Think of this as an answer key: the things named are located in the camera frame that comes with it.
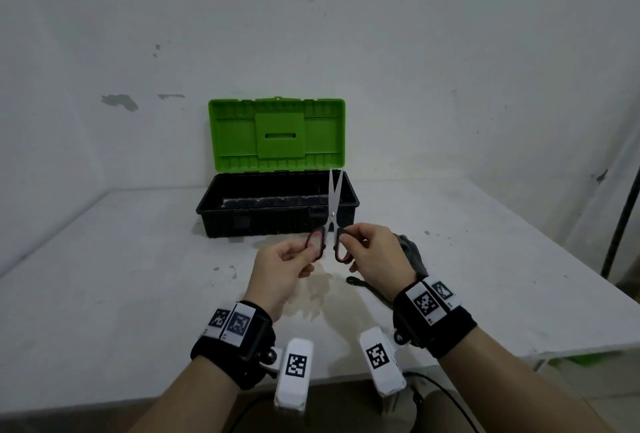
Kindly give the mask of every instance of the black cable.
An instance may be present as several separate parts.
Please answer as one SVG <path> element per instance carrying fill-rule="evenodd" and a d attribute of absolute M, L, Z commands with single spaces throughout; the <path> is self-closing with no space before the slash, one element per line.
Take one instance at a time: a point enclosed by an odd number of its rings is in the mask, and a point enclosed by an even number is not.
<path fill-rule="evenodd" d="M 253 401 L 251 401 L 251 403 L 246 405 L 244 407 L 244 410 L 242 410 L 242 413 L 238 414 L 238 416 L 236 418 L 236 421 L 234 421 L 234 424 L 231 425 L 231 428 L 229 428 L 229 431 L 227 433 L 233 433 L 233 431 L 237 428 L 237 426 L 240 423 L 240 421 L 242 421 L 242 419 L 244 418 L 244 415 L 247 413 L 247 411 L 249 411 L 256 404 L 258 404 L 258 403 L 260 403 L 262 401 L 266 401 L 267 399 L 273 400 L 273 395 L 272 394 L 265 394 L 264 396 L 259 396 L 256 399 L 254 399 Z"/>
<path fill-rule="evenodd" d="M 636 173 L 636 179 L 631 185 L 631 190 L 629 190 L 627 202 L 625 202 L 625 206 L 622 208 L 622 214 L 620 214 L 618 225 L 616 226 L 616 230 L 613 233 L 613 237 L 611 238 L 611 244 L 609 244 L 607 257 L 604 259 L 604 264 L 602 265 L 600 276 L 602 276 L 604 279 L 608 279 L 609 273 L 611 273 L 613 260 L 615 259 L 616 253 L 618 252 L 618 246 L 620 246 L 620 241 L 622 241 L 622 235 L 625 233 L 625 228 L 629 221 L 629 216 L 631 216 L 631 211 L 634 209 L 636 199 L 638 198 L 638 193 L 640 193 L 640 169 L 638 169 L 638 173 Z"/>
<path fill-rule="evenodd" d="M 445 388 L 443 388 L 441 385 L 439 385 L 436 381 L 434 381 L 432 378 L 426 376 L 425 374 L 420 374 L 419 372 L 404 372 L 403 375 L 405 377 L 408 377 L 408 376 L 421 377 L 423 379 L 426 379 L 430 383 L 432 383 L 434 386 L 436 386 L 439 390 L 441 390 L 444 394 L 446 394 L 447 397 L 451 401 L 453 401 L 453 404 L 455 404 L 456 407 L 460 410 L 460 413 L 462 413 L 464 415 L 464 417 L 468 421 L 469 425 L 471 425 L 471 428 L 473 428 L 476 433 L 480 433 L 478 431 L 478 429 L 476 428 L 474 422 L 471 420 L 471 418 L 469 418 L 469 415 L 467 414 L 467 412 L 462 408 L 462 406 L 460 406 L 460 403 L 458 401 L 456 401 L 455 397 L 453 397 L 450 392 L 448 392 Z"/>

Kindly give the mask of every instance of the white table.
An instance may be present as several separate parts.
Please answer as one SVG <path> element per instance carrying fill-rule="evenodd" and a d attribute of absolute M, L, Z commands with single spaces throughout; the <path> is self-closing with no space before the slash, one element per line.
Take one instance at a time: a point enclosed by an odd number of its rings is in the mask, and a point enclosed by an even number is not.
<path fill-rule="evenodd" d="M 476 321 L 520 357 L 640 345 L 640 306 L 463 179 L 356 182 L 356 219 L 420 248 Z M 239 299 L 258 248 L 208 239 L 205 189 L 112 192 L 0 280 L 0 414 L 156 397 L 217 303 Z M 358 334 L 391 312 L 325 256 L 276 324 L 313 340 L 312 381 L 368 376 Z M 402 368 L 436 364 L 405 347 Z"/>

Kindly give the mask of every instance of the wrist strap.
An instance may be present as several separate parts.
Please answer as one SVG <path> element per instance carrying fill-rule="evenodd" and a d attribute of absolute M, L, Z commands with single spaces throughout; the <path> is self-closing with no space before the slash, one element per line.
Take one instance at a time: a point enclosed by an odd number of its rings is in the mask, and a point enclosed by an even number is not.
<path fill-rule="evenodd" d="M 217 308 L 191 349 L 191 358 L 205 357 L 247 390 L 264 378 L 266 371 L 260 365 L 260 355 L 267 353 L 275 340 L 269 314 L 242 300 Z"/>
<path fill-rule="evenodd" d="M 443 282 L 428 276 L 398 293 L 394 300 L 394 326 L 404 342 L 412 340 L 439 359 L 477 324 Z"/>

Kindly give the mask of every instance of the toolbox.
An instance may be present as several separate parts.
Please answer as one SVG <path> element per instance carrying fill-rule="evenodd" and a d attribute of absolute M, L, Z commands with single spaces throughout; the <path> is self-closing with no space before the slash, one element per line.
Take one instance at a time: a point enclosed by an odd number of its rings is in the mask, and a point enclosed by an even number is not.
<path fill-rule="evenodd" d="M 196 209 L 208 237 L 308 233 L 326 222 L 328 171 L 344 166 L 344 100 L 212 99 L 209 121 L 220 173 Z M 359 205 L 345 172 L 341 227 Z"/>

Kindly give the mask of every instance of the floor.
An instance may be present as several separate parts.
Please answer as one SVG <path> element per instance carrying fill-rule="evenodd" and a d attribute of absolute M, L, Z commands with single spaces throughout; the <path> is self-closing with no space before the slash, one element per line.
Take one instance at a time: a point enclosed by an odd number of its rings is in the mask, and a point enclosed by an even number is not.
<path fill-rule="evenodd" d="M 601 362 L 583 367 L 563 359 L 555 366 L 545 365 L 541 374 L 572 396 L 585 401 L 618 433 L 640 430 L 640 349 L 618 353 Z M 436 380 L 442 380 L 436 374 Z M 420 386 L 421 394 L 430 386 Z M 241 397 L 231 418 L 235 418 L 251 396 Z M 408 432 L 415 417 L 411 392 L 400 397 L 395 409 L 382 417 L 383 408 L 369 381 L 317 386 L 309 392 L 307 412 L 304 416 L 278 414 L 268 424 L 265 413 L 270 402 L 256 405 L 236 429 L 236 433 L 256 431 L 305 432 Z M 41 432 L 125 432 L 146 411 L 149 403 L 139 403 L 117 409 L 94 409 L 75 413 L 55 413 L 47 416 L 5 421 L 0 433 Z"/>

